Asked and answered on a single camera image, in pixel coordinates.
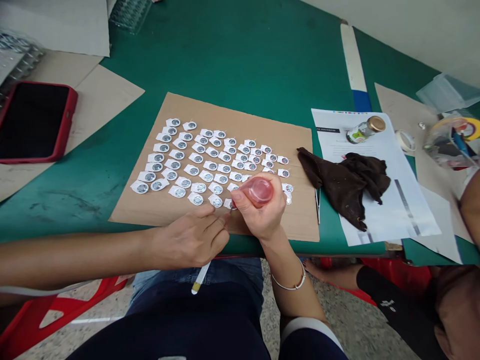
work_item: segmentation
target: phone screen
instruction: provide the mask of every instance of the phone screen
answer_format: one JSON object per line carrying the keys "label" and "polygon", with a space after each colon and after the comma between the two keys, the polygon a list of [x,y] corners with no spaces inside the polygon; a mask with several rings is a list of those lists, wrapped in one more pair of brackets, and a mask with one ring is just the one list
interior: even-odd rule
{"label": "phone screen", "polygon": [[0,123],[0,159],[52,155],[68,95],[65,86],[18,84]]}

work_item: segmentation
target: brown cloth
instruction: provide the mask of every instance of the brown cloth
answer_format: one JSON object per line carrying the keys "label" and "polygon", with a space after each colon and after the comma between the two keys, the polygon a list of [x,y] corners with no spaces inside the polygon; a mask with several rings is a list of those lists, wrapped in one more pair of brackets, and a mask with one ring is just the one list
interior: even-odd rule
{"label": "brown cloth", "polygon": [[480,268],[448,266],[438,277],[438,343],[450,360],[480,359]]}
{"label": "brown cloth", "polygon": [[323,186],[332,207],[354,227],[367,231],[365,208],[362,204],[364,190],[380,205],[380,197],[390,186],[385,161],[376,157],[349,152],[341,163],[324,160],[304,147],[298,150],[298,159],[311,184]]}

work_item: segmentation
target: black pants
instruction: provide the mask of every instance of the black pants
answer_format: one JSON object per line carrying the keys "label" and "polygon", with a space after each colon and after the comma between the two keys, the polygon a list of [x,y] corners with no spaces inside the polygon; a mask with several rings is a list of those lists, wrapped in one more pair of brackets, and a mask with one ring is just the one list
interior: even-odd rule
{"label": "black pants", "polygon": [[366,292],[386,316],[390,325],[407,345],[422,360],[448,360],[435,337],[434,328],[440,320],[434,312],[422,307],[368,266],[364,266],[356,277],[358,287]]}

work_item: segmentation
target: bottle label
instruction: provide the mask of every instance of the bottle label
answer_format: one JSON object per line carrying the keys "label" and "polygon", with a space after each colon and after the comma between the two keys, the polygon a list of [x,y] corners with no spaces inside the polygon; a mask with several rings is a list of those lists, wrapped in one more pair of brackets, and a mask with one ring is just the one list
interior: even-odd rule
{"label": "bottle label", "polygon": [[365,140],[367,140],[367,138],[365,137],[365,135],[363,135],[360,130],[359,130],[359,127],[358,125],[355,126],[353,129],[349,130],[347,133],[346,133],[346,137],[348,138],[348,140],[351,142],[351,143],[361,143],[361,142],[364,142]]}

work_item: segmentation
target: person's right hand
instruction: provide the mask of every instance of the person's right hand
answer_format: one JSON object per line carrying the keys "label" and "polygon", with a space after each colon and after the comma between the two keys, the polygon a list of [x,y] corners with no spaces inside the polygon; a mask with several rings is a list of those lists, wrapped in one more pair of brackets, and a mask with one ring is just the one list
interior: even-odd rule
{"label": "person's right hand", "polygon": [[214,214],[213,205],[204,204],[167,227],[152,232],[147,257],[153,269],[175,270],[206,265],[229,242],[230,213]]}
{"label": "person's right hand", "polygon": [[282,182],[278,175],[261,172],[253,177],[262,177],[270,182],[273,187],[273,197],[270,202],[261,208],[256,208],[245,194],[238,189],[231,192],[231,198],[243,215],[251,233],[261,242],[269,241],[282,228],[280,220],[287,204],[287,196],[282,190]]}

